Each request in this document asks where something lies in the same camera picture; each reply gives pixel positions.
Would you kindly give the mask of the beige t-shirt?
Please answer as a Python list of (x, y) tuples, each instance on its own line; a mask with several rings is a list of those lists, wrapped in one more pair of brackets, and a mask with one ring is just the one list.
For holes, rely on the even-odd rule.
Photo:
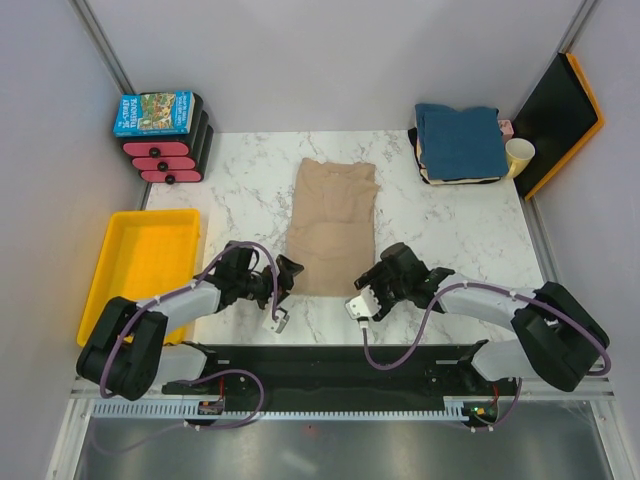
[(349, 297), (374, 264), (379, 186), (371, 163), (302, 160), (296, 175), (286, 256), (304, 266), (293, 292)]

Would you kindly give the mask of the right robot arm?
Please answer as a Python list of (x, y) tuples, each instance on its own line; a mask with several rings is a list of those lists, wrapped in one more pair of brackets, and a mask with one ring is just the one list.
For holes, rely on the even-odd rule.
[(572, 392), (585, 377), (603, 377), (612, 368), (608, 335), (556, 282), (537, 289), (480, 282), (449, 268), (430, 269), (408, 245), (396, 243), (354, 285), (358, 294), (345, 308), (361, 330), (409, 301), (426, 315), (461, 315), (513, 332), (513, 340), (477, 342), (464, 357), (457, 377), (469, 393), (481, 393), (499, 380), (532, 376)]

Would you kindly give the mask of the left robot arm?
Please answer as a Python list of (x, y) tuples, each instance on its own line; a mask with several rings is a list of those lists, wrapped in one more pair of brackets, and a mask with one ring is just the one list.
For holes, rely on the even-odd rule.
[(232, 241), (185, 285), (143, 300), (122, 296), (103, 308), (76, 362), (76, 373), (99, 387), (103, 398), (135, 401), (156, 384), (186, 382), (208, 393), (219, 382), (218, 367), (192, 342), (168, 345), (166, 336), (201, 317), (217, 314), (237, 300), (269, 309), (281, 332), (287, 312), (280, 307), (304, 266), (262, 245)]

